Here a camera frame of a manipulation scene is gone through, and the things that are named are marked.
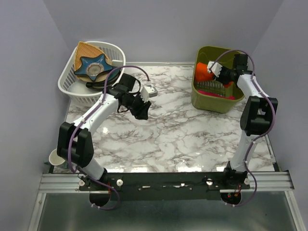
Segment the green plastic bin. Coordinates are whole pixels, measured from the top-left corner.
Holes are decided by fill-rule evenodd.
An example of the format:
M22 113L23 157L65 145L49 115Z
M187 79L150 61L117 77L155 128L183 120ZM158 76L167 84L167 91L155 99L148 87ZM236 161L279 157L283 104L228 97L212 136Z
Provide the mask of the green plastic bin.
M191 101L195 108L225 114L244 98L244 93L233 82L231 86L225 88L222 83L215 80L204 82L196 82L195 80L195 68L197 63L208 64L209 61L216 60L225 51L227 51L226 48L214 46L205 46L199 49L192 76ZM203 90L226 97L233 96L235 100L202 95L198 93L197 90Z

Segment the orange t shirt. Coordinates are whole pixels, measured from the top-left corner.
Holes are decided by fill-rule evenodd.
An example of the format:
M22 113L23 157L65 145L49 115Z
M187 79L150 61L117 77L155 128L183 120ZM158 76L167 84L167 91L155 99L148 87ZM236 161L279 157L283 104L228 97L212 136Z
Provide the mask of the orange t shirt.
M196 82L204 82L204 81L214 81L216 77L213 74L209 74L207 72L207 64L204 63L197 63L195 68L195 80ZM225 88L231 86L230 84L223 84Z

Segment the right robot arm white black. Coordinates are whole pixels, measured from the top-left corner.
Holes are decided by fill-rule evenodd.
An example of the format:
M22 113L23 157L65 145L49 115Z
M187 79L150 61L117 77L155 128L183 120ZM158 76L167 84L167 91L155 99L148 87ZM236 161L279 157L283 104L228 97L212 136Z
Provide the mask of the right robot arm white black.
M247 98L240 119L240 142L221 177L222 185L228 189L244 184L252 154L259 139L272 130L278 107L278 100L271 98L258 84L255 70L248 70L248 59L250 56L244 52L235 54L231 69L219 64L219 72L215 72L215 80L222 84L233 82Z

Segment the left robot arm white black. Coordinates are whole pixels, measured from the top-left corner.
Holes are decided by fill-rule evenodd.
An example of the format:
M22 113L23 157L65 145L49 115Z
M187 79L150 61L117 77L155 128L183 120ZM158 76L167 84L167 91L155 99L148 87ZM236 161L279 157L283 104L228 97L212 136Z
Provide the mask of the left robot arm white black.
M115 86L109 86L98 101L79 119L64 122L59 129L56 154L68 162L69 167L77 166L90 177L90 184L102 190L107 183L107 170L94 158L92 135L109 115L120 106L128 109L137 120L147 120L151 106L150 95L154 87L144 86L136 93L130 92L128 76L122 76Z

